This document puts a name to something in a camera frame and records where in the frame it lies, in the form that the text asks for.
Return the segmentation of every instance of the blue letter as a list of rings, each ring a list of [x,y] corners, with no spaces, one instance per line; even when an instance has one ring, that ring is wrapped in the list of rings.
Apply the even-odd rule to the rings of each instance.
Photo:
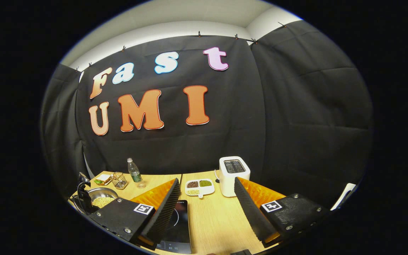
[[[155,58],[155,63],[157,66],[154,71],[157,74],[170,73],[177,68],[176,59],[179,58],[177,52],[166,52],[158,55]]]
[[[135,65],[133,63],[125,63],[116,69],[116,74],[113,77],[113,84],[119,84],[121,82],[128,82],[133,78],[133,68]]]

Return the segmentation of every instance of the white divided plate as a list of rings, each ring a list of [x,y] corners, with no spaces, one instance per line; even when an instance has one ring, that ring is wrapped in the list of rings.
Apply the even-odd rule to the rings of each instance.
[[[193,181],[196,181],[196,182],[198,183],[198,186],[197,186],[197,187],[193,187],[193,188],[187,188],[187,187],[188,187],[188,184],[189,184],[190,182],[193,182]],[[199,183],[200,181],[210,181],[210,183],[211,183],[212,185],[201,187],[201,185],[200,185],[200,183]],[[197,179],[197,180],[187,181],[186,184],[185,184],[185,194],[187,194],[187,195],[190,196],[190,194],[188,194],[187,191],[191,191],[191,190],[198,190],[198,191],[199,191],[199,194],[196,194],[196,195],[197,195],[199,198],[203,198],[204,195],[209,195],[209,194],[212,194],[213,192],[215,192],[214,182],[213,182],[211,179]]]

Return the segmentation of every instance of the metal bowl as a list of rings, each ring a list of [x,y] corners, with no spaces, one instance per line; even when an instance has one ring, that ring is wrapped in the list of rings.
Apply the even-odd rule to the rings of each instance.
[[[114,199],[118,198],[118,194],[114,190],[103,187],[90,189],[87,191],[87,193],[91,197],[92,202],[98,197],[112,197]]]

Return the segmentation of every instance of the toaster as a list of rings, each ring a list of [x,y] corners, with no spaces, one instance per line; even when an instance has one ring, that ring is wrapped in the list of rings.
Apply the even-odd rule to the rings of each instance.
[[[237,156],[220,158],[220,189],[225,197],[235,197],[234,179],[241,177],[250,180],[250,169]]]

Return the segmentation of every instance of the black cooktop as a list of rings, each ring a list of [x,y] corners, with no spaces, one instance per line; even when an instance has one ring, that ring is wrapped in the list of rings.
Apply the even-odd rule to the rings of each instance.
[[[181,254],[191,254],[190,232],[188,228],[188,202],[178,200],[166,227],[163,240],[157,249]]]

